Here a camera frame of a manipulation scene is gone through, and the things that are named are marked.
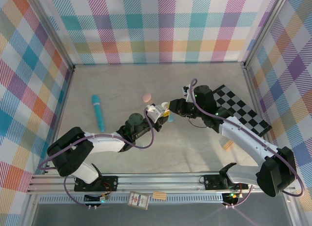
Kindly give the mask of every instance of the pink round object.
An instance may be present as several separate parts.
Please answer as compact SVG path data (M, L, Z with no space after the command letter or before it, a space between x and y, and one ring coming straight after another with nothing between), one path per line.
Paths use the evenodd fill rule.
M152 95L150 93L146 93L144 94L144 96L142 97L143 101L145 103L149 102L150 99L152 99Z

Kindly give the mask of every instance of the colorful plaid backdrop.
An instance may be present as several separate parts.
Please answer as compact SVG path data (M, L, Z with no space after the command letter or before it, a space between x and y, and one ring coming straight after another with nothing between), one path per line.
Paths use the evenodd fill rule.
M0 0L0 225L15 226L69 77L27 0Z
M295 154L312 222L312 0L286 2L250 73L274 143Z
M40 1L72 61L82 64L237 61L275 2Z

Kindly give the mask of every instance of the small blue object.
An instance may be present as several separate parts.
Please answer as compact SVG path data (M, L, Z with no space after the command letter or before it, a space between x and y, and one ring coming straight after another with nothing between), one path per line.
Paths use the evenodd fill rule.
M102 116L100 99L99 99L98 95L92 96L92 105L93 105L94 111L96 113L97 123L98 123L97 125L99 127L99 130L100 130L100 132L104 132L105 131L105 125L104 125L104 119Z
M168 119L168 122L173 122L175 120L175 116L170 114L169 115L169 119Z

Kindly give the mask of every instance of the black and white checkerboard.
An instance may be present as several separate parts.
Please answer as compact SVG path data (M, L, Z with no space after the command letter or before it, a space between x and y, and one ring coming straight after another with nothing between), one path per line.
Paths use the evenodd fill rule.
M217 106L231 111L243 125L258 136L262 137L272 128L225 85L214 91L214 99Z

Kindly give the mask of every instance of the wooden block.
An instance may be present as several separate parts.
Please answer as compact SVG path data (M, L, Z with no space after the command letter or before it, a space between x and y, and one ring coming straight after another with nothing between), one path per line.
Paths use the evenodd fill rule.
M228 142L225 143L225 145L223 146L223 149L225 149L226 151L229 151L233 144L234 142L229 140Z
M167 194L163 192L153 192L153 198L160 200L167 200Z

